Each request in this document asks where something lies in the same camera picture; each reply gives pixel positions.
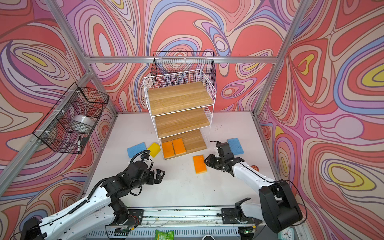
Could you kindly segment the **orange sponge with pale back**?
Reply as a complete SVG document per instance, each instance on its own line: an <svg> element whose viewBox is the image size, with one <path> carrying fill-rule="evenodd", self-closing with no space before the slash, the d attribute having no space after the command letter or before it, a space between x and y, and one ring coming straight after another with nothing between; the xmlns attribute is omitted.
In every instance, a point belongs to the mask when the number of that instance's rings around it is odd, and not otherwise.
<svg viewBox="0 0 384 240"><path fill-rule="evenodd" d="M165 159L170 159L175 156L174 146L172 141L162 142L163 155Z"/></svg>

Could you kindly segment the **yellow sponge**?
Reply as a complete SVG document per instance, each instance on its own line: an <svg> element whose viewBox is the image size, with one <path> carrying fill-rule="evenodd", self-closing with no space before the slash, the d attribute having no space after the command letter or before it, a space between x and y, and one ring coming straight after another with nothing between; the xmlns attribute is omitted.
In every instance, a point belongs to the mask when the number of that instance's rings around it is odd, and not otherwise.
<svg viewBox="0 0 384 240"><path fill-rule="evenodd" d="M161 147L159 144L157 143L152 143L148 148L147 150L150 151L150 156L152 158L155 158L161 151Z"/></svg>

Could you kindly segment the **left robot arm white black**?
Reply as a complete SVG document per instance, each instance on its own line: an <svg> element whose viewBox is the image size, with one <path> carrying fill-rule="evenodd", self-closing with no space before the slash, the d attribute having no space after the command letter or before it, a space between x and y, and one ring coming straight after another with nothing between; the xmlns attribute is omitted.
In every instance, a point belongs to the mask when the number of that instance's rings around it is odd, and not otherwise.
<svg viewBox="0 0 384 240"><path fill-rule="evenodd" d="M101 179L90 193L69 207L39 220L27 220L19 232L22 240L76 240L110 224L127 225L131 214L121 201L136 196L135 189L160 184L165 171L153 170L149 150L132 157L129 165L115 176Z"/></svg>

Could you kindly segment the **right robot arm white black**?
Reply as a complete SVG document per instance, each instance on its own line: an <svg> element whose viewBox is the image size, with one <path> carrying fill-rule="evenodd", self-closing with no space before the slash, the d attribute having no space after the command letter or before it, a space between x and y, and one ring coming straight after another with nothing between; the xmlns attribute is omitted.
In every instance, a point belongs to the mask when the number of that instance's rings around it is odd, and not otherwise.
<svg viewBox="0 0 384 240"><path fill-rule="evenodd" d="M257 192L260 202L253 203L245 198L235 203L233 208L223 208L218 214L224 224L265 223L272 232L278 234L288 227L305 222L302 210L292 191L293 184L288 180L273 180L253 169L240 157L235 157L229 143L215 141L217 154L204 159L207 167L230 174L243 181Z"/></svg>

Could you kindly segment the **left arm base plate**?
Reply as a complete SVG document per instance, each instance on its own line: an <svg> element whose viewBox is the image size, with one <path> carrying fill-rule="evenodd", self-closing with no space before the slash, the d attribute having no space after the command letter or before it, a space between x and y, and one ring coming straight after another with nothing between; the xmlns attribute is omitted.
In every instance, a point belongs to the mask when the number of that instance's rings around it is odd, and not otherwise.
<svg viewBox="0 0 384 240"><path fill-rule="evenodd" d="M115 214L115 219L111 223L113 226L139 226L142 224L144 209L128 209Z"/></svg>

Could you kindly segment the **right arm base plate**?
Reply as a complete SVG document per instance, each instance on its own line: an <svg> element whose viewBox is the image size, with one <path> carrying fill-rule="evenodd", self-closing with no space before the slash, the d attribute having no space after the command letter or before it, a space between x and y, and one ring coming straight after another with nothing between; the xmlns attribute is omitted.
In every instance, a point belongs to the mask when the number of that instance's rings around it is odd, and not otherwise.
<svg viewBox="0 0 384 240"><path fill-rule="evenodd" d="M217 214L218 217L222 218L223 224L252 224L258 226L263 221L255 218L249 218L244 215L239 208L222 208L221 212Z"/></svg>

